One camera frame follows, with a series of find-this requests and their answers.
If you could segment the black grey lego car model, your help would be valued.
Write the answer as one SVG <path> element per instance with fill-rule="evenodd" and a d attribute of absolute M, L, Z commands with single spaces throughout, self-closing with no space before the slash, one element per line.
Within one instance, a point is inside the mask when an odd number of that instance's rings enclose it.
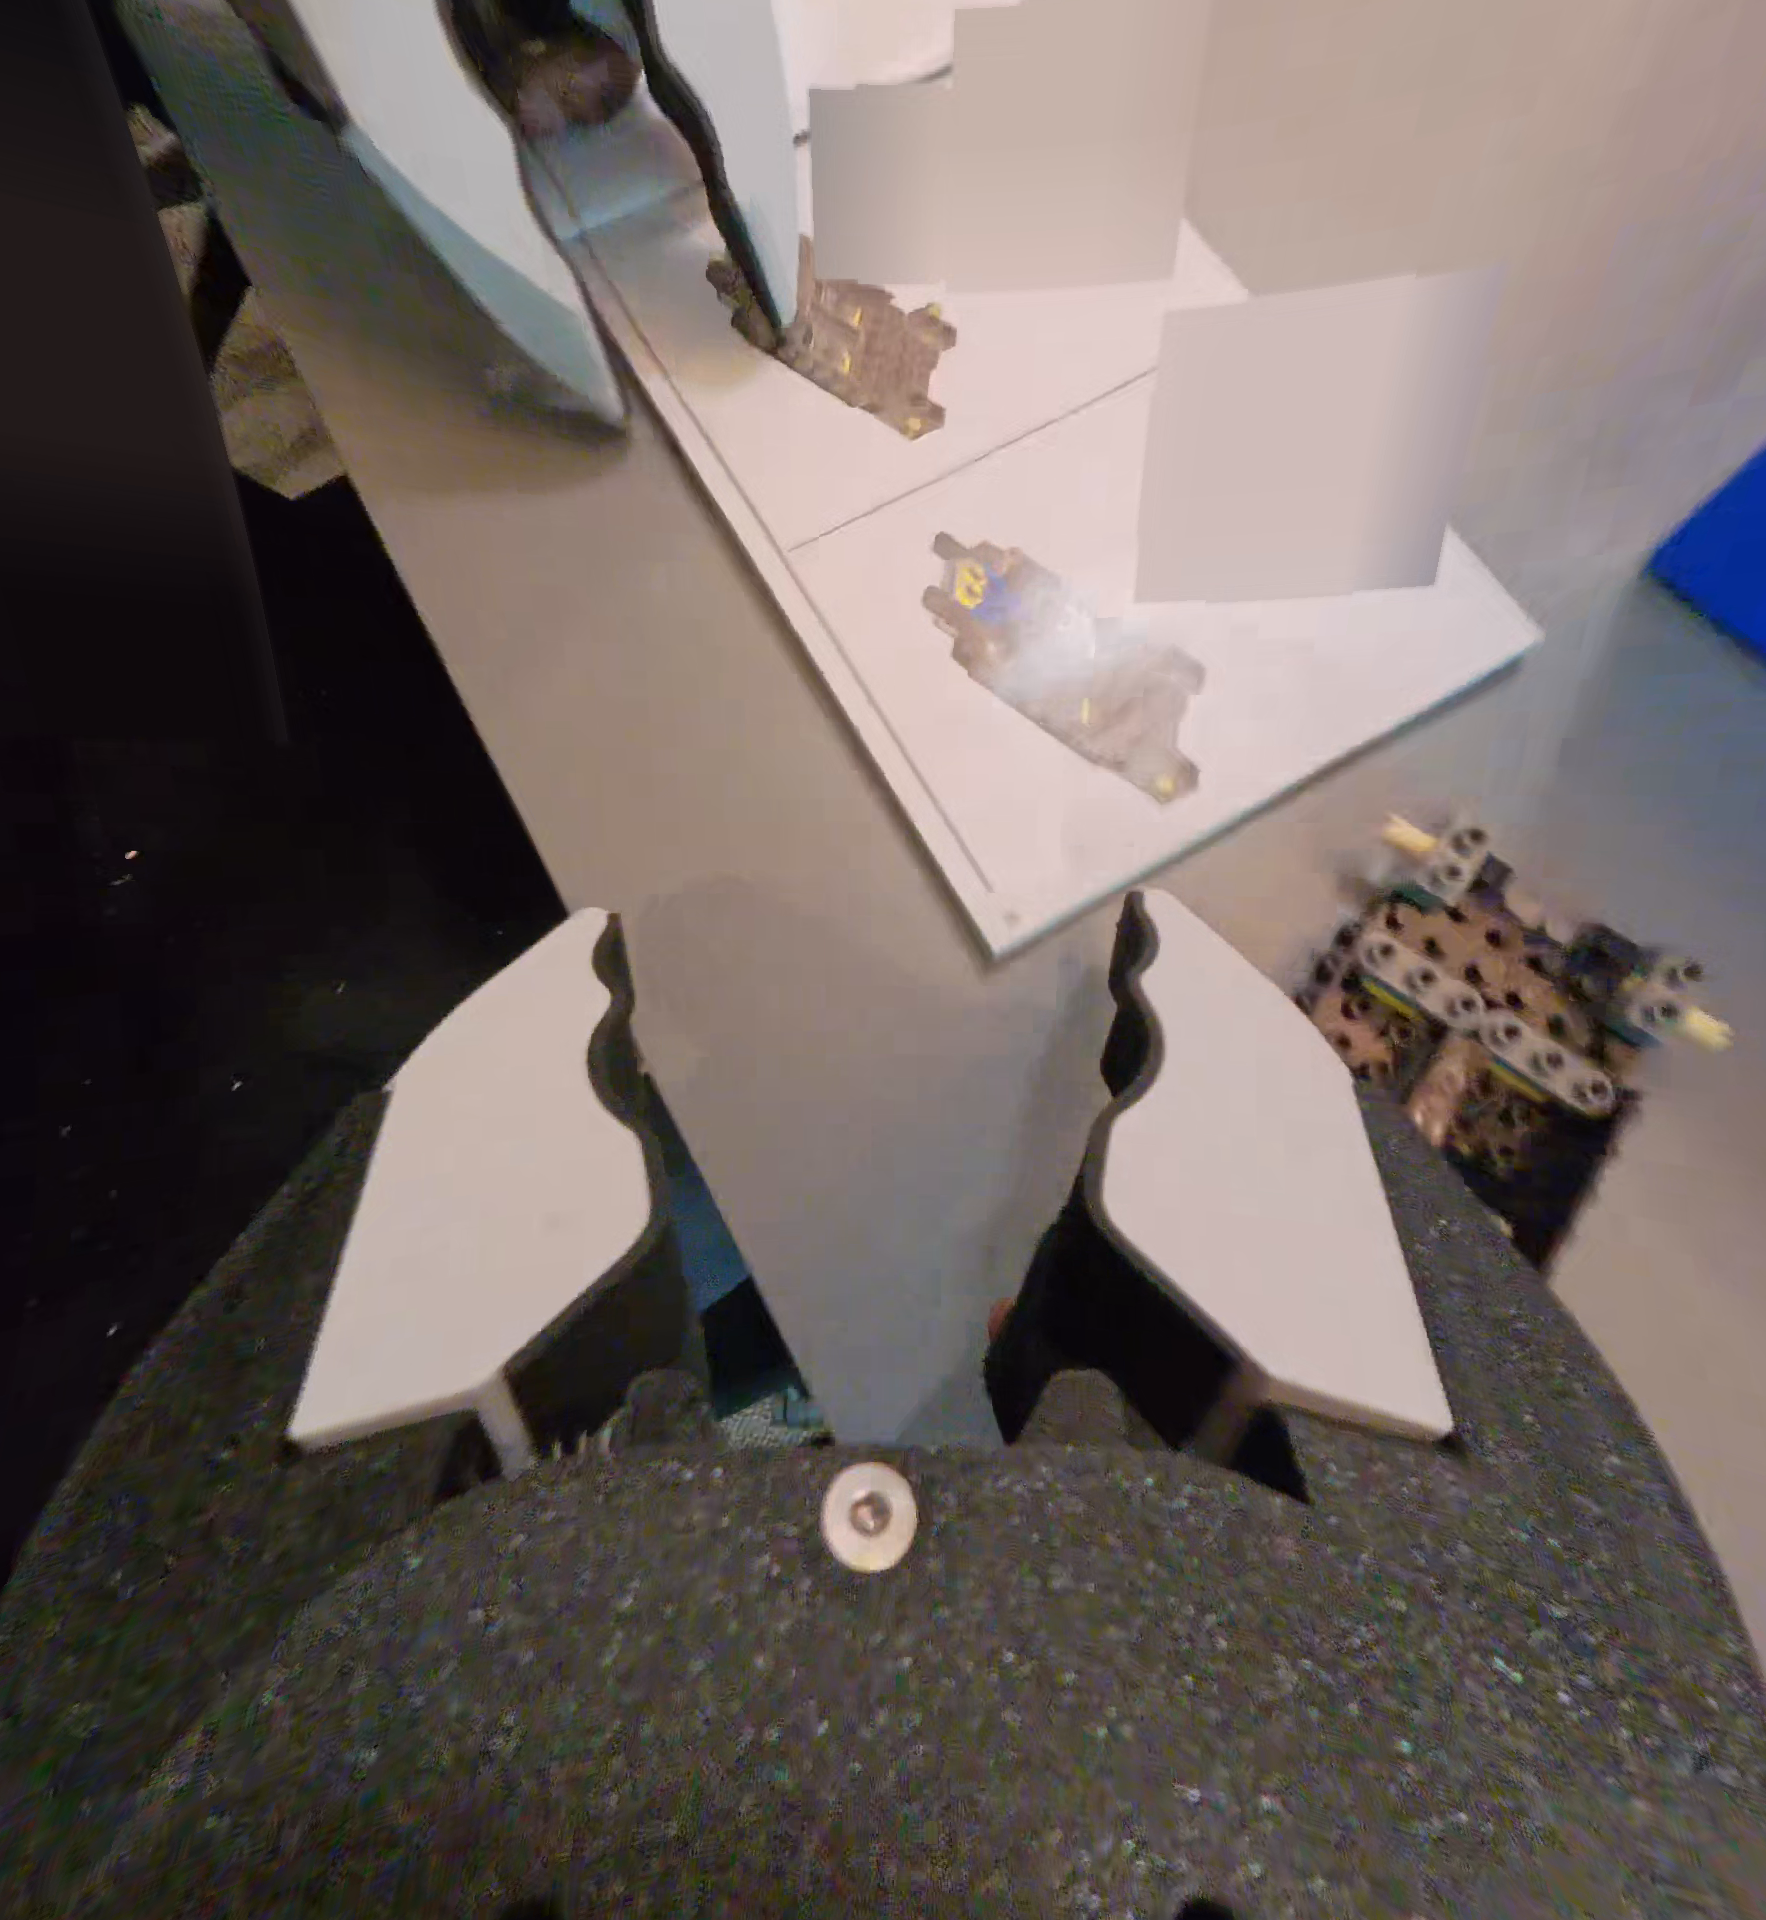
<path fill-rule="evenodd" d="M 1640 1115 L 1645 1056 L 1734 1030 L 1698 956 L 1552 910 L 1480 815 L 1392 812 L 1379 843 L 1297 1004 L 1545 1274 Z"/>

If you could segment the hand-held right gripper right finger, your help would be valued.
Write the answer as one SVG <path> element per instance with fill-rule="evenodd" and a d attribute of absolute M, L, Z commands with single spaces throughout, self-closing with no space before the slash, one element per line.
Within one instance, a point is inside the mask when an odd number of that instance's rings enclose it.
<path fill-rule="evenodd" d="M 1189 1451 L 1234 1451 L 1261 1409 L 1445 1440 L 1456 1414 L 1351 1069 L 1161 887 L 1124 896 L 1108 983 L 1081 1192 L 1177 1317 L 1134 1348 L 1145 1414 Z"/>

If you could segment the white lego instruction booklet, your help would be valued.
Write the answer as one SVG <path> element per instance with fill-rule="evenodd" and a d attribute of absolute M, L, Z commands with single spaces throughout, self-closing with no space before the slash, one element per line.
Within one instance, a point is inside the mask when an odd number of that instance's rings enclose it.
<path fill-rule="evenodd" d="M 590 311 L 993 953 L 1518 661 L 1449 530 L 1486 275 L 1251 297 L 1187 216 L 1208 3 L 775 3 L 758 350 L 645 76 L 513 80 Z"/>

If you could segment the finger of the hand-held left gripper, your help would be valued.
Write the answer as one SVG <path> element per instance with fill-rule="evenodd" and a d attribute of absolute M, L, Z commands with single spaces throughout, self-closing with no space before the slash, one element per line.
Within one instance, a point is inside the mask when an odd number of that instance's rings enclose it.
<path fill-rule="evenodd" d="M 295 3 L 345 143 L 464 297 L 575 411 L 629 411 L 576 268 L 537 216 L 510 123 L 443 3 Z"/>
<path fill-rule="evenodd" d="M 797 317 L 801 159 L 775 3 L 643 3 L 648 92 L 696 163 L 758 350 Z"/>

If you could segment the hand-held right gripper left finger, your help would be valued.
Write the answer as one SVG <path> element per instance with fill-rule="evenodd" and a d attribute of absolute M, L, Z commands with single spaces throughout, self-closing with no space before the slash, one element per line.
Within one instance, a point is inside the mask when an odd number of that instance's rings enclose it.
<path fill-rule="evenodd" d="M 391 1078 L 291 1440 L 474 1417 L 504 1474 L 678 1367 L 678 1232 L 625 929 L 603 908 L 458 1002 Z"/>

